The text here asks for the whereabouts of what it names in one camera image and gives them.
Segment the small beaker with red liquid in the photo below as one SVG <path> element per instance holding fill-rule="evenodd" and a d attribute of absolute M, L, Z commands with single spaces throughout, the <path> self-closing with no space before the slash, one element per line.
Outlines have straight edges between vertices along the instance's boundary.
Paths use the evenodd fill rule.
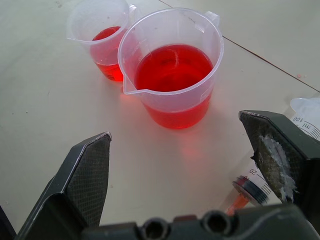
<path fill-rule="evenodd" d="M 81 44 L 107 79 L 122 82 L 118 48 L 137 15 L 126 0 L 83 0 L 67 20 L 66 37 Z"/>

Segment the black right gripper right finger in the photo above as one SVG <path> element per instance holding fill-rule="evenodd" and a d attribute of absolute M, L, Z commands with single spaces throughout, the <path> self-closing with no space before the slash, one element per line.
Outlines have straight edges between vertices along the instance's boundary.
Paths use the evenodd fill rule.
<path fill-rule="evenodd" d="M 238 113 L 253 149 L 252 159 L 282 203 L 297 205 L 320 223 L 320 141 L 280 113 Z"/>

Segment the large beaker with red liquid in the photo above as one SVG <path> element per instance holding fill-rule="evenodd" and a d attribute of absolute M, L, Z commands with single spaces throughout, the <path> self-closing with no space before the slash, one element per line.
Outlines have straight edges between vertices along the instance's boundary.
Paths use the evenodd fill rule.
<path fill-rule="evenodd" d="M 137 96 L 151 118 L 185 129 L 207 113 L 223 59 L 220 16 L 168 8 L 136 21 L 118 49 L 123 92 Z"/>

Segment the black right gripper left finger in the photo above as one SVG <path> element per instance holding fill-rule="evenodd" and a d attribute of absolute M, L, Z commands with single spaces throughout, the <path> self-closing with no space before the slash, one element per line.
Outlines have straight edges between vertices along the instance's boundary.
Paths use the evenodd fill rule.
<path fill-rule="evenodd" d="M 15 240 L 80 240 L 100 224 L 109 180 L 110 132 L 74 145 Z"/>

